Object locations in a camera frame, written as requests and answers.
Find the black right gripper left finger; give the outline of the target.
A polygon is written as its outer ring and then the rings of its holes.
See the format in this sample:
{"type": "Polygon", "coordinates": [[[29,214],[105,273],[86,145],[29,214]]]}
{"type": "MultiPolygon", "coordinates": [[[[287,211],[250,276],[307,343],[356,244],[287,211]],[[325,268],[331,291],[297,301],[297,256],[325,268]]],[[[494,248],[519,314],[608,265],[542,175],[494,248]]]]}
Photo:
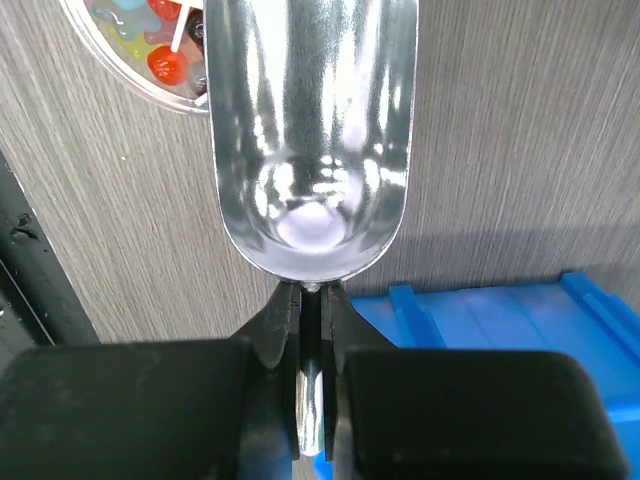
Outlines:
{"type": "Polygon", "coordinates": [[[5,479],[288,479],[300,289],[226,339],[42,347],[1,378],[5,479]]]}

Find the silver metal scoop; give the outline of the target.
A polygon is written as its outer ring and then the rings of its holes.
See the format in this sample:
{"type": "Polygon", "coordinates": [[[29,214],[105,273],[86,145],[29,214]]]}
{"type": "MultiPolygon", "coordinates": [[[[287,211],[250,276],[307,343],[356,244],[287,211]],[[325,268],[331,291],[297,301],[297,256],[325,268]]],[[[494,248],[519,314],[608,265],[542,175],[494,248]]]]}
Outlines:
{"type": "Polygon", "coordinates": [[[410,168],[415,1],[208,1],[204,58],[221,217],[275,276],[293,457],[330,452],[346,342],[386,347],[344,282],[389,249],[410,168]]]}

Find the clear plastic jar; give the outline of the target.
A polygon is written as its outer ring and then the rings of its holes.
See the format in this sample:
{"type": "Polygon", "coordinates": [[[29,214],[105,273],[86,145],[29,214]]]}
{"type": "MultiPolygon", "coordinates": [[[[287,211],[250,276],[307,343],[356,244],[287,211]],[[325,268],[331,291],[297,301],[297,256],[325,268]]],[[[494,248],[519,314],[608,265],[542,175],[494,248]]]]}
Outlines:
{"type": "Polygon", "coordinates": [[[67,0],[61,7],[96,58],[169,110],[208,112],[202,1],[67,0]]]}

